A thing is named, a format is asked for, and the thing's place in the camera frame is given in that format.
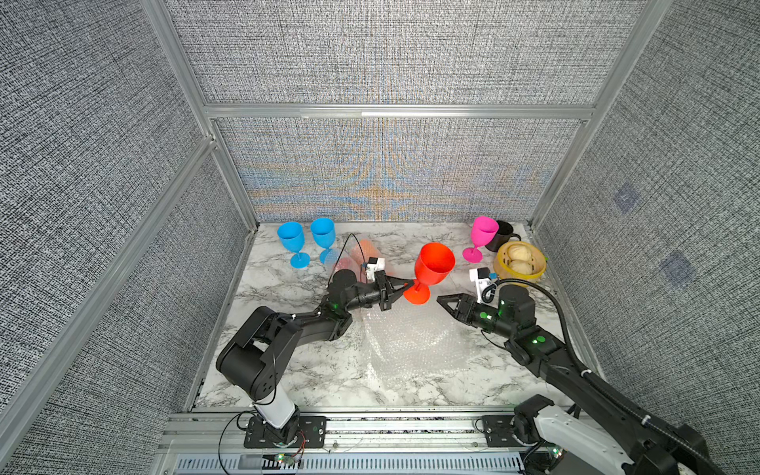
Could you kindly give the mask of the red wine glass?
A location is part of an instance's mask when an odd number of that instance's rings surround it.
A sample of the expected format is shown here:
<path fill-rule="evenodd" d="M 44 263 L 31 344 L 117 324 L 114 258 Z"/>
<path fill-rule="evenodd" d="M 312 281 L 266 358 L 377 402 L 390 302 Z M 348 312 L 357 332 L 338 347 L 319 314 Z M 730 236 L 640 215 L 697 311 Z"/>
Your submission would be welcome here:
<path fill-rule="evenodd" d="M 454 253 L 446 245 L 424 245 L 415 263 L 415 283 L 404 293 L 404 297 L 414 305 L 426 304 L 431 298 L 431 287 L 443 282 L 455 263 Z"/>

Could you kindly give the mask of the bubble wrap sheet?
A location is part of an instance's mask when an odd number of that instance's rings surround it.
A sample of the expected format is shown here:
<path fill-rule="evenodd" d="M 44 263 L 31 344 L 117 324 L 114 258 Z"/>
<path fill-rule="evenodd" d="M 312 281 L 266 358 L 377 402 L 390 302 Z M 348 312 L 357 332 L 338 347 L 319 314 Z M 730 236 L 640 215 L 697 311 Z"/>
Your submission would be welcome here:
<path fill-rule="evenodd" d="M 367 310 L 363 324 L 369 371 L 383 383 L 455 374 L 478 352 L 465 326 L 431 301 Z"/>

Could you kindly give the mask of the pink wine glass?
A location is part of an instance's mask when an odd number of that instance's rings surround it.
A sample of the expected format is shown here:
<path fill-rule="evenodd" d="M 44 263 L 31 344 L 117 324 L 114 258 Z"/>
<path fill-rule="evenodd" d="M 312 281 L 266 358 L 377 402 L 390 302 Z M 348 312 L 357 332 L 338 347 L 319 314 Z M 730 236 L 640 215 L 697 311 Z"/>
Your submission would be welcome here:
<path fill-rule="evenodd" d="M 471 229 L 472 247 L 467 247 L 462 253 L 463 258 L 470 263 L 479 263 L 483 259 L 481 247 L 488 245 L 499 231 L 499 224 L 496 220 L 480 216 L 475 219 Z"/>

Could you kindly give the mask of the blue wine glass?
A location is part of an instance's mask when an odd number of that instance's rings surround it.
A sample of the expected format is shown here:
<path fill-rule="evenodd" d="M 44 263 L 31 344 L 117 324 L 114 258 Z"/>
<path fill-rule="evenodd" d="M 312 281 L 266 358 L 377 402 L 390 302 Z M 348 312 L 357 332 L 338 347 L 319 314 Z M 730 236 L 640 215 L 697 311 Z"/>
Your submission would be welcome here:
<path fill-rule="evenodd" d="M 311 224 L 311 233 L 315 243 L 322 249 L 320 262 L 324 266 L 332 266 L 338 260 L 336 244 L 336 225 L 329 218 L 316 219 Z"/>
<path fill-rule="evenodd" d="M 282 224 L 277 230 L 277 237 L 283 247 L 293 253 L 290 263 L 294 268 L 304 269 L 309 266 L 311 259 L 303 251 L 305 234 L 301 224 L 296 222 Z"/>

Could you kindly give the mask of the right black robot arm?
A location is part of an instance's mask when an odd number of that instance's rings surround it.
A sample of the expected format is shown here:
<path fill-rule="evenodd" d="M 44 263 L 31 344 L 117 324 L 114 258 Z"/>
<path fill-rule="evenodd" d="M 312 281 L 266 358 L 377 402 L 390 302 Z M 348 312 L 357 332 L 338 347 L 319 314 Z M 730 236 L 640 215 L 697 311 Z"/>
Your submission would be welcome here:
<path fill-rule="evenodd" d="M 705 439 L 686 425 L 673 427 L 635 405 L 594 373 L 577 356 L 569 332 L 554 336 L 538 326 L 532 283 L 494 283 L 493 304 L 460 293 L 437 297 L 458 322 L 504 338 L 513 360 L 568 397 L 594 425 L 589 427 L 544 396 L 532 396 L 514 409 L 511 435 L 525 447 L 550 443 L 567 449 L 604 474 L 718 474 Z"/>

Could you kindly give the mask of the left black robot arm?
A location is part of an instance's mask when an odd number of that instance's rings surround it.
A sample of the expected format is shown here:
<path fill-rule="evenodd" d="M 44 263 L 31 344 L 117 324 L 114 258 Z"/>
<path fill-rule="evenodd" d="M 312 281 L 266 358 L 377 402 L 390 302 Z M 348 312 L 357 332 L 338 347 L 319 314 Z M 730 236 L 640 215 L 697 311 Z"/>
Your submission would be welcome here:
<path fill-rule="evenodd" d="M 338 271 L 315 310 L 300 314 L 257 308 L 221 350 L 216 369 L 255 403 L 255 415 L 276 443 L 290 443 L 299 429 L 300 410 L 280 388 L 299 346 L 332 342 L 353 323 L 352 311 L 378 306 L 388 311 L 414 287 L 413 279 L 375 273 L 363 283 L 350 270 Z"/>

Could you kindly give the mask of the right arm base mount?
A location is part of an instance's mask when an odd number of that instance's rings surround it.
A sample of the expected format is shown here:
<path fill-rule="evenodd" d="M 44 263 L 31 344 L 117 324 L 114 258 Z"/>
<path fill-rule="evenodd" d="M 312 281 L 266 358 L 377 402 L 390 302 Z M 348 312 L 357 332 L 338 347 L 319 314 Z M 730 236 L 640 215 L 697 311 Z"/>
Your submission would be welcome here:
<path fill-rule="evenodd" d="M 511 413 L 482 417 L 480 425 L 487 447 L 535 447 L 542 441 L 536 417 L 553 405 L 548 397 L 535 395 L 514 407 Z"/>

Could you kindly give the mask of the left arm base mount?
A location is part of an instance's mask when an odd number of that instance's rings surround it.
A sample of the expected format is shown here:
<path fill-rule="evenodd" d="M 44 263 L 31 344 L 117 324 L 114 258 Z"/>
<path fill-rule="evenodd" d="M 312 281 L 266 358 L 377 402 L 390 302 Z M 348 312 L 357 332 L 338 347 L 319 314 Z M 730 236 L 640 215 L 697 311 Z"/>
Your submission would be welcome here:
<path fill-rule="evenodd" d="M 323 448 L 328 419 L 323 416 L 301 416 L 299 410 L 283 427 L 273 427 L 261 416 L 252 416 L 247 423 L 243 447 L 246 449 Z"/>

